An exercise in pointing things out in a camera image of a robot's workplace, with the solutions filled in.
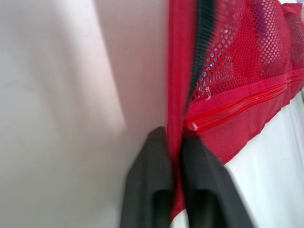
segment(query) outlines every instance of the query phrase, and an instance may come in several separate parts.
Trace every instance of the zipper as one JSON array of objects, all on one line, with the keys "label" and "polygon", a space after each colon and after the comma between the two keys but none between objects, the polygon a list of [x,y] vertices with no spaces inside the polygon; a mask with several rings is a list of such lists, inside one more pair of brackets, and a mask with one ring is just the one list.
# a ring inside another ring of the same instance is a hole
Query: zipper
[{"label": "zipper", "polygon": [[298,80],[298,77],[289,79],[286,83],[273,86],[271,88],[263,90],[262,92],[246,97],[238,102],[228,104],[219,109],[204,113],[203,115],[190,118],[185,122],[185,125],[188,129],[197,132],[202,132],[204,130],[210,129],[232,119],[236,115],[252,106],[279,96],[287,89],[287,86],[291,81]]}]

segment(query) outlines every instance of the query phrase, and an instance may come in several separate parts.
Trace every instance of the red mesh bag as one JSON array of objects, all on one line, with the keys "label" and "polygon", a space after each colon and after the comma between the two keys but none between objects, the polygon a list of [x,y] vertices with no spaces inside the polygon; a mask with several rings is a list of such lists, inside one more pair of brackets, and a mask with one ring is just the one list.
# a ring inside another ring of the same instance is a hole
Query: red mesh bag
[{"label": "red mesh bag", "polygon": [[[304,85],[301,4],[213,1],[212,35],[198,62],[196,8],[194,0],[170,2],[168,145],[177,180],[173,216],[184,209],[177,163],[182,128],[197,131],[226,163]],[[199,64],[197,76],[194,64]]]}]

